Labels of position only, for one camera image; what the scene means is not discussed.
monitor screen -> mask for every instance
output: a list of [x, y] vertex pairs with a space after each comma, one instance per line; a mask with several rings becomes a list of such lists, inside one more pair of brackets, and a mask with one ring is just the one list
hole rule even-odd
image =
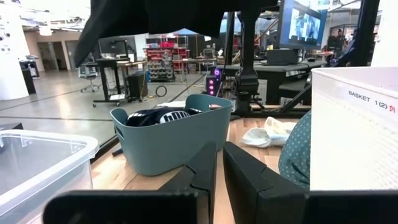
[[327, 10], [319, 0], [282, 0], [279, 16], [279, 47], [321, 49]]

wooden table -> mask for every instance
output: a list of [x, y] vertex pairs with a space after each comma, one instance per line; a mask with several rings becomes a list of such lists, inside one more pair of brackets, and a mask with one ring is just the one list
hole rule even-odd
[[[278, 160], [280, 147], [269, 147], [259, 149], [246, 146], [240, 143], [243, 135], [250, 128], [263, 127], [265, 119], [243, 118], [229, 123], [227, 141], [235, 143], [237, 146], [246, 150], [256, 159], [267, 164], [272, 170], [279, 172]], [[95, 189], [120, 189], [120, 190], [157, 190], [168, 180], [170, 180], [180, 168], [176, 168], [156, 177], [146, 177], [137, 174], [127, 163], [123, 155], [113, 157], [110, 150], [100, 157], [92, 165], [93, 183]], [[216, 178], [216, 197], [214, 224], [234, 224], [231, 205], [225, 185], [224, 167], [222, 151], [218, 153], [217, 158], [217, 178]]]

black cloth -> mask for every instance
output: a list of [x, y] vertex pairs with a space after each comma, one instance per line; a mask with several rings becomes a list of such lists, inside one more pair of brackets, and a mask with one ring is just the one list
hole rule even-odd
[[91, 16], [76, 47], [75, 64], [82, 63], [100, 38], [183, 28], [218, 37], [224, 12], [276, 4], [277, 0], [91, 0]]
[[126, 126], [143, 127], [175, 121], [200, 113], [194, 109], [160, 108], [153, 110], [140, 110], [127, 117]]

computer tower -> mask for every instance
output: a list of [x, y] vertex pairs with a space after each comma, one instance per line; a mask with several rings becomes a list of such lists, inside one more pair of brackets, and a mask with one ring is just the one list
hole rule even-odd
[[148, 95], [148, 86], [144, 71], [128, 75], [127, 84], [130, 97], [140, 98]]
[[210, 74], [206, 76], [206, 94], [217, 96], [221, 84], [221, 71], [215, 67], [211, 68]]

polka dot fabric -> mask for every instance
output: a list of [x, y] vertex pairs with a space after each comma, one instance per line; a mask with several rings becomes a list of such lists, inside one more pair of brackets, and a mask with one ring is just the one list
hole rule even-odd
[[310, 189], [311, 111], [296, 124], [279, 157], [282, 177]]

